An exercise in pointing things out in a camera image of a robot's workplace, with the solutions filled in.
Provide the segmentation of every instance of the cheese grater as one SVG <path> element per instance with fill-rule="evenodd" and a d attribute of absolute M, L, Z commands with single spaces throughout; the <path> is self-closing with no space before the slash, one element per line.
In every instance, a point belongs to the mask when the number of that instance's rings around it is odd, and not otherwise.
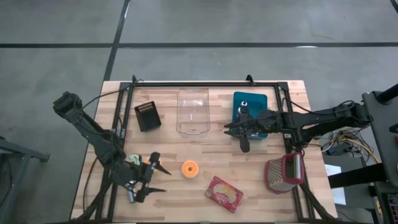
<path fill-rule="evenodd" d="M 304 180 L 304 166 L 299 152 L 286 154 L 278 159 L 269 160 L 265 167 L 267 188 L 276 193 L 288 192 Z"/>

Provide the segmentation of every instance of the concrete floor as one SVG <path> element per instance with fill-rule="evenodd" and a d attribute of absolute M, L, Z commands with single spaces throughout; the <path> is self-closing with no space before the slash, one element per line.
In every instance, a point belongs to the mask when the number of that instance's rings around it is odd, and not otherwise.
<path fill-rule="evenodd" d="M 122 4 L 3 0 L 0 43 L 111 43 Z M 121 42 L 385 42 L 398 39 L 396 21 L 388 0 L 133 0 Z M 31 163 L 13 223 L 68 219 L 87 143 L 52 102 L 67 90 L 83 101 L 98 95 L 109 53 L 0 49 L 0 135 L 51 153 L 48 163 Z M 397 83 L 397 58 L 393 47 L 119 49 L 111 80 L 305 80 L 317 110 Z M 369 129 L 363 136 L 375 147 Z"/>

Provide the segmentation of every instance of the wooden tabletop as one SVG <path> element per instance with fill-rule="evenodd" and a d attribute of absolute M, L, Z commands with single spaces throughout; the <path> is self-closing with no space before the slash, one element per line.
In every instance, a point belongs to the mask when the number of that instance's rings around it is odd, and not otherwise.
<path fill-rule="evenodd" d="M 287 82 L 292 101 L 310 109 L 304 82 L 301 80 Z M 102 94 L 118 90 L 118 88 L 119 82 L 104 82 Z M 162 165 L 172 175 L 156 172 L 150 186 L 165 189 L 167 192 L 150 194 L 144 203 L 130 204 L 126 189 L 119 187 L 114 222 L 297 221 L 292 193 L 276 195 L 268 191 L 264 184 L 266 161 L 285 154 L 282 134 L 270 134 L 262 141 L 253 140 L 250 152 L 243 153 L 239 148 L 239 141 L 223 133 L 225 130 L 223 126 L 231 122 L 234 92 L 265 94 L 268 97 L 269 109 L 277 110 L 274 89 L 254 86 L 209 87 L 208 90 L 211 126 L 208 135 L 203 138 L 183 138 L 176 131 L 179 88 L 145 87 L 134 89 L 124 151 L 127 155 L 141 154 L 143 158 L 157 151 L 161 153 Z M 99 101 L 95 120 L 104 129 L 111 127 L 117 97 L 117 94 L 108 95 Z M 149 101 L 155 101 L 162 125 L 159 129 L 142 133 L 139 130 L 133 107 Z M 295 106 L 294 111 L 303 113 Z M 94 159 L 93 148 L 89 146 L 76 193 L 72 218 L 78 217 L 82 213 L 83 188 Z M 193 160 L 199 166 L 199 173 L 194 179 L 186 179 L 181 173 L 181 166 L 187 160 Z M 307 147 L 304 161 L 311 190 L 326 210 L 337 217 L 319 147 Z M 102 172 L 103 168 L 98 162 L 88 183 L 86 206 L 90 204 L 100 189 Z M 235 213 L 227 211 L 204 196 L 214 175 L 244 193 L 244 199 Z M 303 211 L 307 214 L 301 190 L 300 198 Z"/>

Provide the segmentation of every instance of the red snack box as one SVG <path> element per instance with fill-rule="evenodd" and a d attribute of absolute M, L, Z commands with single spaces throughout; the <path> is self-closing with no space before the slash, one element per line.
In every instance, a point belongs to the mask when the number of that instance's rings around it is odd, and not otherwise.
<path fill-rule="evenodd" d="M 235 213 L 236 209 L 241 204 L 243 193 L 227 182 L 214 176 L 205 192 L 205 196 L 228 209 L 230 212 Z"/>

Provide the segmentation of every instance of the white paper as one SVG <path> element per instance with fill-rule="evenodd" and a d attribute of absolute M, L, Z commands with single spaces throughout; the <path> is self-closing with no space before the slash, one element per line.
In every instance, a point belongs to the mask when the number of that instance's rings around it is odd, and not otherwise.
<path fill-rule="evenodd" d="M 325 167 L 328 176 L 341 173 L 341 167 L 339 166 L 325 164 Z M 344 195 L 343 187 L 332 189 L 331 193 L 333 194 L 333 200 L 335 201 L 336 204 L 346 205 L 346 197 Z"/>

